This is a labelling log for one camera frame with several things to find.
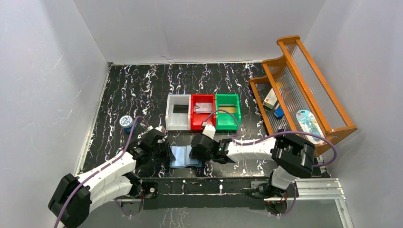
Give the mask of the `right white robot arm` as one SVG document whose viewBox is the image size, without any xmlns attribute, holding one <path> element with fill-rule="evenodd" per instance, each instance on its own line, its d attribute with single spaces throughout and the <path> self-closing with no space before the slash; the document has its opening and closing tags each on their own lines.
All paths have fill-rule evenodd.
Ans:
<svg viewBox="0 0 403 228">
<path fill-rule="evenodd" d="M 190 158 L 220 164 L 243 160 L 271 160 L 277 164 L 268 180 L 268 192 L 281 196 L 295 180 L 310 178 L 316 147 L 298 132 L 278 130 L 258 140 L 214 140 L 215 128 L 207 125 L 191 142 Z"/>
</svg>

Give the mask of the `blue card holder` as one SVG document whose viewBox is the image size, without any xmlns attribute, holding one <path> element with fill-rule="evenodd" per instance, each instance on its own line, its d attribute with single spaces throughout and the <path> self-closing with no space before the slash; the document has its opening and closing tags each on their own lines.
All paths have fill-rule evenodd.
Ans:
<svg viewBox="0 0 403 228">
<path fill-rule="evenodd" d="M 190 152 L 192 147 L 187 146 L 171 146 L 171 151 L 175 157 L 173 161 L 170 161 L 170 168 L 187 168 L 202 166 L 202 162 L 197 159 L 190 158 Z"/>
</svg>

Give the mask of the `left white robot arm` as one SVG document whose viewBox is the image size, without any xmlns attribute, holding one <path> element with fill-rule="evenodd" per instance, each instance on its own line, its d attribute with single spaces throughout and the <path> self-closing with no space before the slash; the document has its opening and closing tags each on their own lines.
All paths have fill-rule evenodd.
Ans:
<svg viewBox="0 0 403 228">
<path fill-rule="evenodd" d="M 147 163 L 152 153 L 167 145 L 164 136 L 163 126 L 150 126 L 131 151 L 121 151 L 80 175 L 63 176 L 48 203 L 48 209 L 57 217 L 54 227 L 63 224 L 66 228 L 77 228 L 103 204 L 120 196 L 138 197 L 142 181 L 133 172 Z"/>
</svg>

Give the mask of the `white plastic bin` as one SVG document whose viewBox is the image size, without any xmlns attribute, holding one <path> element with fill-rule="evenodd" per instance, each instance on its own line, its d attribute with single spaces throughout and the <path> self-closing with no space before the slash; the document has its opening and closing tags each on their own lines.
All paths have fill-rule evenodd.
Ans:
<svg viewBox="0 0 403 228">
<path fill-rule="evenodd" d="M 168 131 L 191 130 L 191 95 L 168 95 L 165 114 Z"/>
</svg>

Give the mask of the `green plastic bin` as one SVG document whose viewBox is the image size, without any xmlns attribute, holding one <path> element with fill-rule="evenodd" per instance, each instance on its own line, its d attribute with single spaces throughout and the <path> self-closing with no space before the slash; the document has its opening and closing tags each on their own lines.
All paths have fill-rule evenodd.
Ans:
<svg viewBox="0 0 403 228">
<path fill-rule="evenodd" d="M 236 131 L 241 124 L 240 98 L 238 94 L 216 94 L 215 113 L 216 129 L 219 131 Z"/>
</svg>

